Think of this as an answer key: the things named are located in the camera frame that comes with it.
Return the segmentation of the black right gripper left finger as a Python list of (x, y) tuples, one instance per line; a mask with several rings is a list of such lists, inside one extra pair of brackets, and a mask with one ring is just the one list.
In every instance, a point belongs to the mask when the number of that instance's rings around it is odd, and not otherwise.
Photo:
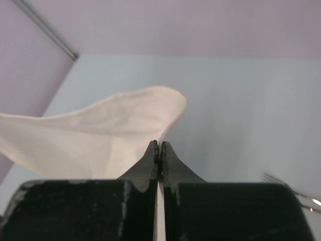
[(33, 180), (12, 196), (1, 240), (154, 240), (158, 143), (114, 180)]

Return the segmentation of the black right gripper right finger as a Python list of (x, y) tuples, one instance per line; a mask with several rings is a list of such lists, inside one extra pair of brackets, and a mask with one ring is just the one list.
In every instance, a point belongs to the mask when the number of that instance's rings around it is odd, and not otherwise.
[(299, 201), (273, 183), (210, 183), (161, 150), (167, 240), (313, 240)]

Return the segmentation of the white cloth napkin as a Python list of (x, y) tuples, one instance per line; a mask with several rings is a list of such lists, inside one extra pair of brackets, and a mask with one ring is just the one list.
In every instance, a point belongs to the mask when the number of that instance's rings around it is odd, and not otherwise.
[(1, 114), (1, 152), (48, 178), (117, 178), (163, 140), (186, 105), (177, 90), (152, 86), (51, 117)]

